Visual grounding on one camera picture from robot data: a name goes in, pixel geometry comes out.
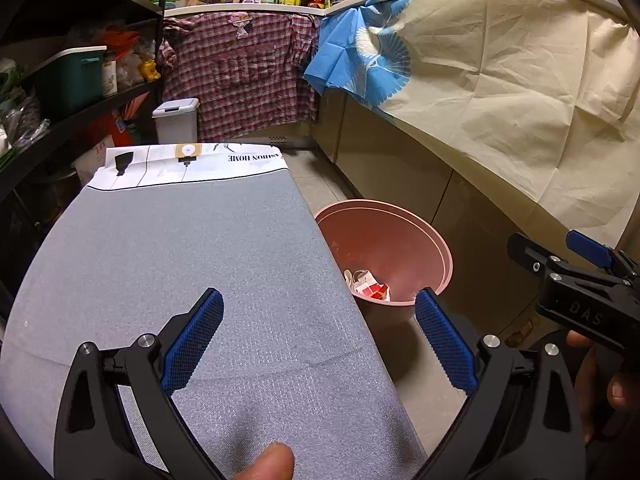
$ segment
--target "gray ironing board cover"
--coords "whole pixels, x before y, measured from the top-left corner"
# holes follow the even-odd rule
[[[340,270],[269,149],[283,169],[120,190],[92,181],[55,224],[0,357],[0,402],[47,470],[78,345],[157,333],[208,286],[225,317],[173,400],[228,478],[273,440],[292,447],[298,480],[409,479],[424,463]],[[130,388],[121,391],[145,459],[162,466]]]

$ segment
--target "kitchen cabinet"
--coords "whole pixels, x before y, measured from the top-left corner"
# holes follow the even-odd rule
[[[431,222],[452,169],[393,124],[347,97],[335,163],[358,192]]]
[[[314,140],[331,162],[335,162],[337,155],[346,99],[344,91],[327,88],[320,99],[318,122],[311,131]]]
[[[432,225],[453,256],[442,301],[482,334],[498,335],[538,293],[538,279],[507,256],[507,239],[518,227],[457,173]]]

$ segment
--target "pink trash bin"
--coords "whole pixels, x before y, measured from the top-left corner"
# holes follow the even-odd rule
[[[415,295],[425,286],[436,294],[453,273],[451,252],[436,229],[401,207],[376,200],[345,200],[316,213],[340,271],[369,269],[390,288],[392,301],[353,293],[376,336],[415,313]]]

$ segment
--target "white trash can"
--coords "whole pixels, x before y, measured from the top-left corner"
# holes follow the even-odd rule
[[[196,98],[167,101],[151,115],[156,120],[159,144],[186,144],[198,142],[196,110],[200,102]]]

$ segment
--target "finger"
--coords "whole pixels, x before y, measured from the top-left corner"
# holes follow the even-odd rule
[[[591,413],[596,402],[596,357],[591,348],[585,355],[580,370],[575,377],[575,396],[578,399],[578,412],[582,420],[582,436],[588,444],[593,436],[593,420]]]
[[[271,442],[247,469],[233,480],[292,480],[293,452],[286,444]]]
[[[640,374],[616,374],[607,397],[617,410],[640,410]]]
[[[566,343],[574,348],[585,348],[591,346],[593,341],[582,334],[569,330],[569,333],[566,335]]]

